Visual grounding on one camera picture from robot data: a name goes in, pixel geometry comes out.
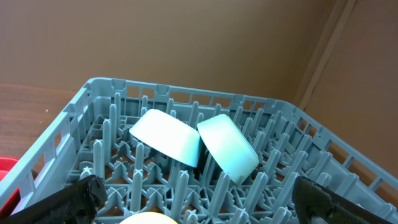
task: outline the red object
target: red object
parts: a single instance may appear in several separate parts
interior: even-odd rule
[[[12,167],[17,164],[18,159],[14,157],[0,156],[0,181],[8,174]],[[0,219],[8,217],[20,200],[19,189],[16,189],[6,204],[0,208]]]

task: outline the beige wall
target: beige wall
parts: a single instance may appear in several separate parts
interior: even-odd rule
[[[2,0],[0,82],[118,77],[290,101],[333,3]]]
[[[398,1],[359,0],[305,109],[396,177],[397,72]]]

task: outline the cream round object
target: cream round object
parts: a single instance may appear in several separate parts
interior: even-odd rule
[[[202,121],[198,131],[217,164],[236,184],[242,184],[258,166],[258,155],[229,116]]]
[[[200,136],[197,130],[160,110],[147,111],[130,134],[159,152],[188,166],[198,165]]]
[[[157,212],[142,212],[130,216],[123,220],[120,224],[177,224],[172,218]]]

